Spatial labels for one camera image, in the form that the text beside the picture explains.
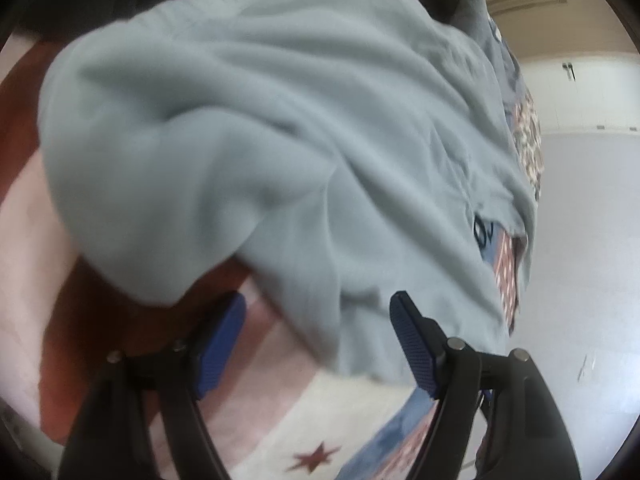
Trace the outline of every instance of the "metal screw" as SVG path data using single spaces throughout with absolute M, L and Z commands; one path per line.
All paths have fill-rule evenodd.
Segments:
M 119 363 L 121 359 L 122 359 L 122 352 L 120 350 L 112 350 L 107 355 L 107 362 L 111 363 L 112 365 Z
M 452 350 L 462 350 L 466 346 L 466 343 L 459 337 L 450 337 L 447 339 L 447 345 Z
M 529 355 L 529 352 L 527 352 L 526 350 L 523 350 L 522 348 L 516 348 L 513 351 L 513 356 L 518 361 L 522 361 L 523 363 L 526 363 L 529 359 L 531 359 L 531 356 Z
M 185 348 L 187 348 L 187 344 L 182 339 L 174 341 L 174 352 L 182 352 Z

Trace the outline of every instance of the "star print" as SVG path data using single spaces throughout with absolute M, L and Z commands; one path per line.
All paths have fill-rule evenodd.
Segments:
M 329 457 L 340 451 L 340 447 L 334 447 L 328 451 L 324 450 L 324 442 L 318 446 L 318 448 L 311 454 L 295 454 L 293 458 L 298 460 L 296 465 L 291 466 L 287 471 L 294 471 L 295 469 L 302 469 L 306 467 L 306 470 L 311 474 L 320 464 L 330 464 Z

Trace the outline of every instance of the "gray cloth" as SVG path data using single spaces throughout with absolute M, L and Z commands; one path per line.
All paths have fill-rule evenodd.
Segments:
M 536 209 L 484 25 L 464 18 L 466 34 L 418 0 L 174 0 L 92 32 L 40 96 L 66 227 L 149 302 L 236 254 L 341 373 L 411 381 L 388 321 L 402 289 L 504 351 L 474 215 L 532 240 Z

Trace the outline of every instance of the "gray-green garment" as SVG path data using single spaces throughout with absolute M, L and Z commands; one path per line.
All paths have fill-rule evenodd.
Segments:
M 339 372 L 411 380 L 388 321 L 401 289 L 448 335 L 503 351 L 472 224 L 528 237 L 522 293 L 535 201 L 483 6 L 448 12 L 465 34 L 418 0 L 172 0 L 75 41 L 38 115 L 66 227 L 148 302 L 236 254 Z

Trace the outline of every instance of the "blue gripper pad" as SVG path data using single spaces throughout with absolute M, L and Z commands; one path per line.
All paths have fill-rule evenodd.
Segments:
M 433 319 L 421 316 L 406 292 L 391 297 L 389 317 L 418 387 L 438 399 L 446 386 L 446 336 Z
M 245 317 L 244 296 L 238 292 L 230 292 L 214 307 L 214 316 L 199 327 L 190 349 L 193 391 L 198 400 L 218 387 Z

